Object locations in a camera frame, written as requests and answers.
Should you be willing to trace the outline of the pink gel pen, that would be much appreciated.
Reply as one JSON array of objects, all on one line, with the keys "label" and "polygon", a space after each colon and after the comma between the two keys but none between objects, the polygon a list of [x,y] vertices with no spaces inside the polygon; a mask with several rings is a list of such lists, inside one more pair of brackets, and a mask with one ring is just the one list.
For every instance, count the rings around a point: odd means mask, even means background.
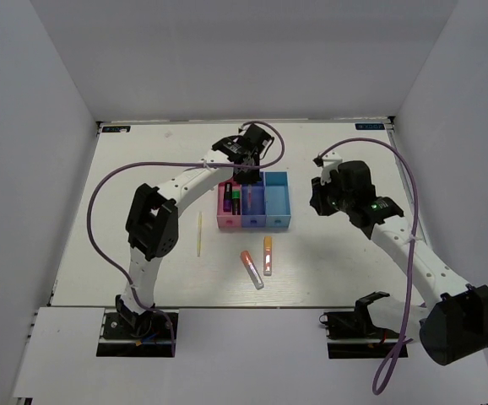
[{"label": "pink gel pen", "polygon": [[252,212],[252,185],[247,186],[247,212],[251,214]]}]

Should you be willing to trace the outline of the green cap black highlighter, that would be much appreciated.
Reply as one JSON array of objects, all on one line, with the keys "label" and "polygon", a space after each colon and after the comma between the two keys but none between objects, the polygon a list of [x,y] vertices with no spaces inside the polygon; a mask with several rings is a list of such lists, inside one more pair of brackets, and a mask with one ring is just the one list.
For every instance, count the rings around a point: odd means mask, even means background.
[{"label": "green cap black highlighter", "polygon": [[232,214],[241,214],[241,193],[238,190],[232,192]]}]

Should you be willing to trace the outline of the purple cap black highlighter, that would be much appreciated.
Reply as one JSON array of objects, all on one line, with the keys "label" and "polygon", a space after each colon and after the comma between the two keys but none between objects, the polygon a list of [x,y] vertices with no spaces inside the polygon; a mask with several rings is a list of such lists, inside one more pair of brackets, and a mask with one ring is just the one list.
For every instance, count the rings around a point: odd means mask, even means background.
[{"label": "purple cap black highlighter", "polygon": [[232,184],[230,182],[226,182],[224,184],[224,192],[223,192],[223,211],[225,213],[232,212]]}]

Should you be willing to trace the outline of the yellow gel pen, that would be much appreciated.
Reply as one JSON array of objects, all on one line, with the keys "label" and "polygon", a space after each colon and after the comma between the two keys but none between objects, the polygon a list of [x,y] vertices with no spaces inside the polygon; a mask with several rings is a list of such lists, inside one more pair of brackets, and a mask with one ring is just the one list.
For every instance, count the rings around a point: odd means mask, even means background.
[{"label": "yellow gel pen", "polygon": [[197,227],[197,246],[196,246],[197,257],[201,257],[202,228],[203,228],[203,213],[202,213],[202,211],[199,211],[198,212],[198,227]]}]

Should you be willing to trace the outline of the yellow cap orange marker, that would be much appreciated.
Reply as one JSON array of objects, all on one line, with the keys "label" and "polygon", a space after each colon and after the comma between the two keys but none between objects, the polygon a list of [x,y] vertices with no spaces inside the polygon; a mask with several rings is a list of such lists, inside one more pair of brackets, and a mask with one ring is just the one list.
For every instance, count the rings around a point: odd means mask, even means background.
[{"label": "yellow cap orange marker", "polygon": [[263,275],[272,275],[273,263],[273,239],[271,236],[265,236],[263,239]]}]

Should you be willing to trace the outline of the orange cap grey marker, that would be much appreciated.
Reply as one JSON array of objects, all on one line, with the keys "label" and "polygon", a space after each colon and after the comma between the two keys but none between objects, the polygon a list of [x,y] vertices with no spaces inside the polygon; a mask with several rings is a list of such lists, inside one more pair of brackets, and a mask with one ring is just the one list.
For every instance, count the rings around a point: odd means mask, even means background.
[{"label": "orange cap grey marker", "polygon": [[264,288],[264,283],[263,280],[260,276],[260,273],[255,266],[252,256],[249,253],[249,251],[242,251],[240,254],[241,262],[244,266],[244,268],[247,270],[247,274],[252,280],[252,283],[255,287],[255,289],[260,290]]}]

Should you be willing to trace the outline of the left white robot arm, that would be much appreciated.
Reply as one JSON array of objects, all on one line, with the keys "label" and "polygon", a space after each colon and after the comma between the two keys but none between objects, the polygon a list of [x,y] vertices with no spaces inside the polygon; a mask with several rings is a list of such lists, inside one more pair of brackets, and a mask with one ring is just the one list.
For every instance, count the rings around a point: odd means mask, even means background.
[{"label": "left white robot arm", "polygon": [[135,337],[152,327],[148,308],[155,306],[154,288],[161,260],[176,246],[179,217],[208,190],[234,176],[257,176],[259,158],[274,138],[256,124],[235,137],[216,142],[198,166],[158,186],[143,184],[133,197],[126,231],[130,245],[131,282],[117,296],[123,326]]}]

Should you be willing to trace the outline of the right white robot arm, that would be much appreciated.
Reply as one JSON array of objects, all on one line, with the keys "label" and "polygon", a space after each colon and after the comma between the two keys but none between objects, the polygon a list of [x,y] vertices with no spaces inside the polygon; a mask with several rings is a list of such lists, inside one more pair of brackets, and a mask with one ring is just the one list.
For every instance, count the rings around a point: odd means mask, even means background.
[{"label": "right white robot arm", "polygon": [[360,160],[316,158],[311,206],[320,216],[345,213],[351,224],[380,247],[404,272],[424,304],[409,307],[405,336],[422,344],[438,364],[488,348],[488,286],[475,287],[457,275],[410,233],[402,208],[379,197],[368,165]]}]

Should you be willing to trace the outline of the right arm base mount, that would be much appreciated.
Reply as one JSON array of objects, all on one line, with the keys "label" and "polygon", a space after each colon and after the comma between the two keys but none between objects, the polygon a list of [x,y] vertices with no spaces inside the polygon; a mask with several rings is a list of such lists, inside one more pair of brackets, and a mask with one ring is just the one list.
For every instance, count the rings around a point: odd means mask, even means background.
[{"label": "right arm base mount", "polygon": [[384,359],[399,335],[389,329],[362,326],[353,311],[327,311],[319,318],[327,337],[329,359]]}]

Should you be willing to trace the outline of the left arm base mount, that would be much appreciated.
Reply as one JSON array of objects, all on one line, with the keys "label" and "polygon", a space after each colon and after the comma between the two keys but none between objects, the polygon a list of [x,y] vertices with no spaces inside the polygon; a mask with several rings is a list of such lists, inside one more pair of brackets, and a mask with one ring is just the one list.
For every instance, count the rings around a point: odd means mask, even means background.
[{"label": "left arm base mount", "polygon": [[104,314],[97,344],[98,358],[171,358],[171,327],[159,314],[149,314],[134,331],[115,311]]}]

